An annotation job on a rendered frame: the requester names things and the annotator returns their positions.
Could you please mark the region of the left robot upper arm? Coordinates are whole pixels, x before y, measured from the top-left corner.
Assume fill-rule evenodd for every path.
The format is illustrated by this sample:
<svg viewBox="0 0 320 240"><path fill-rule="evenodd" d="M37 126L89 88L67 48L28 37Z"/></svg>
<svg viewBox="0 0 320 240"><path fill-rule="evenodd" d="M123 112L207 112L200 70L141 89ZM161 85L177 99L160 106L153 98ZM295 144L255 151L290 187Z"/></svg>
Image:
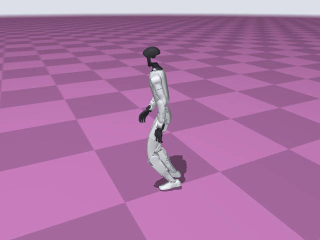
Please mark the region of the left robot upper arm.
<svg viewBox="0 0 320 240"><path fill-rule="evenodd" d="M163 89L161 76L158 73L153 74L150 80L155 89L156 95L159 97L158 101L163 101L164 106L166 106L168 102Z"/></svg>

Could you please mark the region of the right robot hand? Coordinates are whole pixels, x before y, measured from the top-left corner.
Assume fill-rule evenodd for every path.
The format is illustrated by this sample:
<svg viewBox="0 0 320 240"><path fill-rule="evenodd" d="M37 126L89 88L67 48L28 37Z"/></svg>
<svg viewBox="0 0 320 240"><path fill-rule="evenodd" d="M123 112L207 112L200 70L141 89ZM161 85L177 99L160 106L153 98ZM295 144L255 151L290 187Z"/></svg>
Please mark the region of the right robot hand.
<svg viewBox="0 0 320 240"><path fill-rule="evenodd" d="M151 108L151 106L148 105L148 107L146 108L146 110L144 110L144 111L139 115L139 118L138 118L139 122L141 122L141 123L144 123L144 122L145 122L145 119L146 119L146 117L148 116L149 112L152 112L151 110L149 110L150 108ZM144 122L143 122L143 120L144 120Z"/></svg>

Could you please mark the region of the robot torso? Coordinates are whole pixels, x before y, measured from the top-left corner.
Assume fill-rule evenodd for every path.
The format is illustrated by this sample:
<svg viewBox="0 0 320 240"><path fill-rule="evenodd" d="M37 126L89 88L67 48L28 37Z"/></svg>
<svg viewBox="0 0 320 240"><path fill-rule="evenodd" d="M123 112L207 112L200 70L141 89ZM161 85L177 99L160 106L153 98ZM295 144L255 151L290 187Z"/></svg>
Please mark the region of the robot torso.
<svg viewBox="0 0 320 240"><path fill-rule="evenodd" d="M155 88L151 83L151 78L152 78L152 75L154 75L154 74L159 74L160 75L166 100L167 100L168 103L170 102L166 72L165 72L163 67L161 67L161 68L162 68L162 70L156 70L156 68L153 68L153 71L152 70L150 71L149 78L148 78L149 86L150 86L150 89L151 89L151 92L152 92L152 95L153 95L153 98L154 98L154 101L155 101L156 105L157 105L157 102L159 100L159 97L157 96ZM166 119L167 119L167 123L169 124L171 122L171 118L172 118L171 117L171 111L170 111L168 105L166 105L164 108L167 109ZM159 118L159 112L157 113L157 120L158 120L158 118Z"/></svg>

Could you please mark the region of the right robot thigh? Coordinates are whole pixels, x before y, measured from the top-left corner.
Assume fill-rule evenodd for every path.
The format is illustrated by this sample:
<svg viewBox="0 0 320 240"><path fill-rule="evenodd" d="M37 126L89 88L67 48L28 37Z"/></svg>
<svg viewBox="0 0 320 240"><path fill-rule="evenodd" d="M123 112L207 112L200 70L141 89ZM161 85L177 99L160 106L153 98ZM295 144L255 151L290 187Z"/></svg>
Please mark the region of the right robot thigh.
<svg viewBox="0 0 320 240"><path fill-rule="evenodd" d="M151 129L152 129L153 125L155 124L155 122L156 122L157 120L158 120L158 116L156 116L156 118L155 118L155 120L154 120L154 122L153 122L153 124L152 124L152 126L151 126ZM162 148L162 145L161 145L160 142L159 142L159 143L158 143L158 146L157 146L157 148L155 149L154 152L160 151L161 148Z"/></svg>

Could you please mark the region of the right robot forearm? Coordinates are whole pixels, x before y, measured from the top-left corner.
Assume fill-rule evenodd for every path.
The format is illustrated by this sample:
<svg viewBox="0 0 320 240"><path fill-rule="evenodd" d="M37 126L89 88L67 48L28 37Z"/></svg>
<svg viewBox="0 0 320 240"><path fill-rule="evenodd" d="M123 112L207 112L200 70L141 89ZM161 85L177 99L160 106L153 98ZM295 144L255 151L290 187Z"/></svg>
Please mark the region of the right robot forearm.
<svg viewBox="0 0 320 240"><path fill-rule="evenodd" d="M154 100L154 97L152 97L151 101L150 101L150 104L151 108L149 109L150 111L153 111L155 106L156 106L156 103L155 103L155 100ZM148 106L149 106L148 105Z"/></svg>

